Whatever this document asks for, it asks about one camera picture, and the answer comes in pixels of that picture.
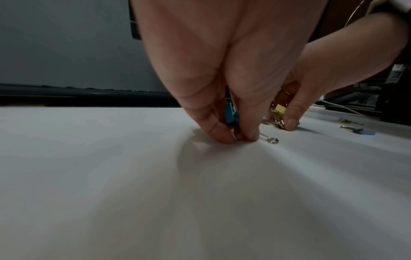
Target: gray wall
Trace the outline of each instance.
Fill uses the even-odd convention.
[[[165,91],[127,0],[0,1],[0,82]]]

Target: white table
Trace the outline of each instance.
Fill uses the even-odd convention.
[[[411,255],[410,127],[312,108],[228,146],[177,108],[0,109],[0,259]]]

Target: white surface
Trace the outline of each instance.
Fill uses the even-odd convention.
[[[410,128],[341,115],[227,146],[181,109],[1,108],[0,259],[409,259]]]

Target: cable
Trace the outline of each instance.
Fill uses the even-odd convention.
[[[344,27],[346,27],[348,25],[348,23],[351,20],[351,17],[355,14],[355,12],[358,10],[358,8],[360,8],[360,6],[364,3],[365,0],[362,0],[361,3],[357,6],[357,8],[354,10],[354,12],[352,12],[352,14],[350,15],[350,18],[348,18],[348,21],[345,23]]]
[[[359,112],[357,112],[357,111],[355,111],[355,110],[352,110],[352,109],[350,109],[350,108],[348,108],[348,107],[344,107],[344,106],[339,105],[339,104],[334,104],[334,103],[331,103],[331,102],[328,102],[328,101],[325,101],[325,100],[319,100],[319,101],[324,102],[324,103],[327,103],[327,104],[330,104],[330,105],[334,105],[334,106],[337,106],[337,107],[340,107],[340,108],[345,108],[346,110],[351,111],[352,113],[355,113],[355,114],[357,114],[357,115],[361,115],[361,116],[368,117],[367,115],[361,114],[361,113],[359,113]]]

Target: hand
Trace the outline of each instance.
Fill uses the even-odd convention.
[[[408,41],[409,25],[390,13],[375,13],[306,45],[275,104],[288,105],[286,130],[322,95],[369,78],[394,62]]]
[[[239,128],[259,125],[308,40],[326,0],[132,0],[143,43],[159,78],[210,136],[232,143],[224,87]]]

